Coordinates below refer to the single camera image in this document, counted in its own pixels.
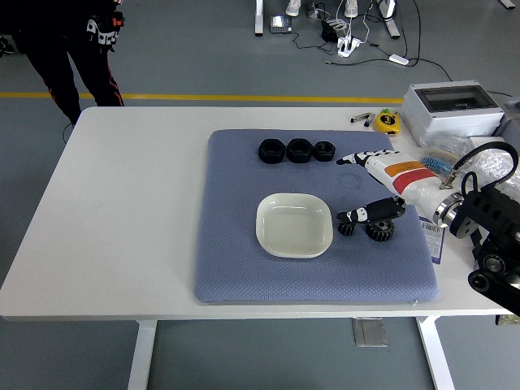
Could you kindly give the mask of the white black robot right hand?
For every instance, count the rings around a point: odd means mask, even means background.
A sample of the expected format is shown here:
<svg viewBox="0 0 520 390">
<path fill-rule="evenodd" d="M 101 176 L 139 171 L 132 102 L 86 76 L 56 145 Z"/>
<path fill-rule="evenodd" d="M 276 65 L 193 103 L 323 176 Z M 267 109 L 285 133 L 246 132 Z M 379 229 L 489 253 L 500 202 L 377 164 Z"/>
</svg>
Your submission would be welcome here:
<svg viewBox="0 0 520 390">
<path fill-rule="evenodd" d="M 406 204 L 418 206 L 438 226 L 447 226 L 443 214 L 451 201 L 457 198 L 457 190 L 445 188 L 440 177 L 408 154 L 382 149 L 349 154 L 336 163 L 364 167 L 372 178 Z"/>
</svg>

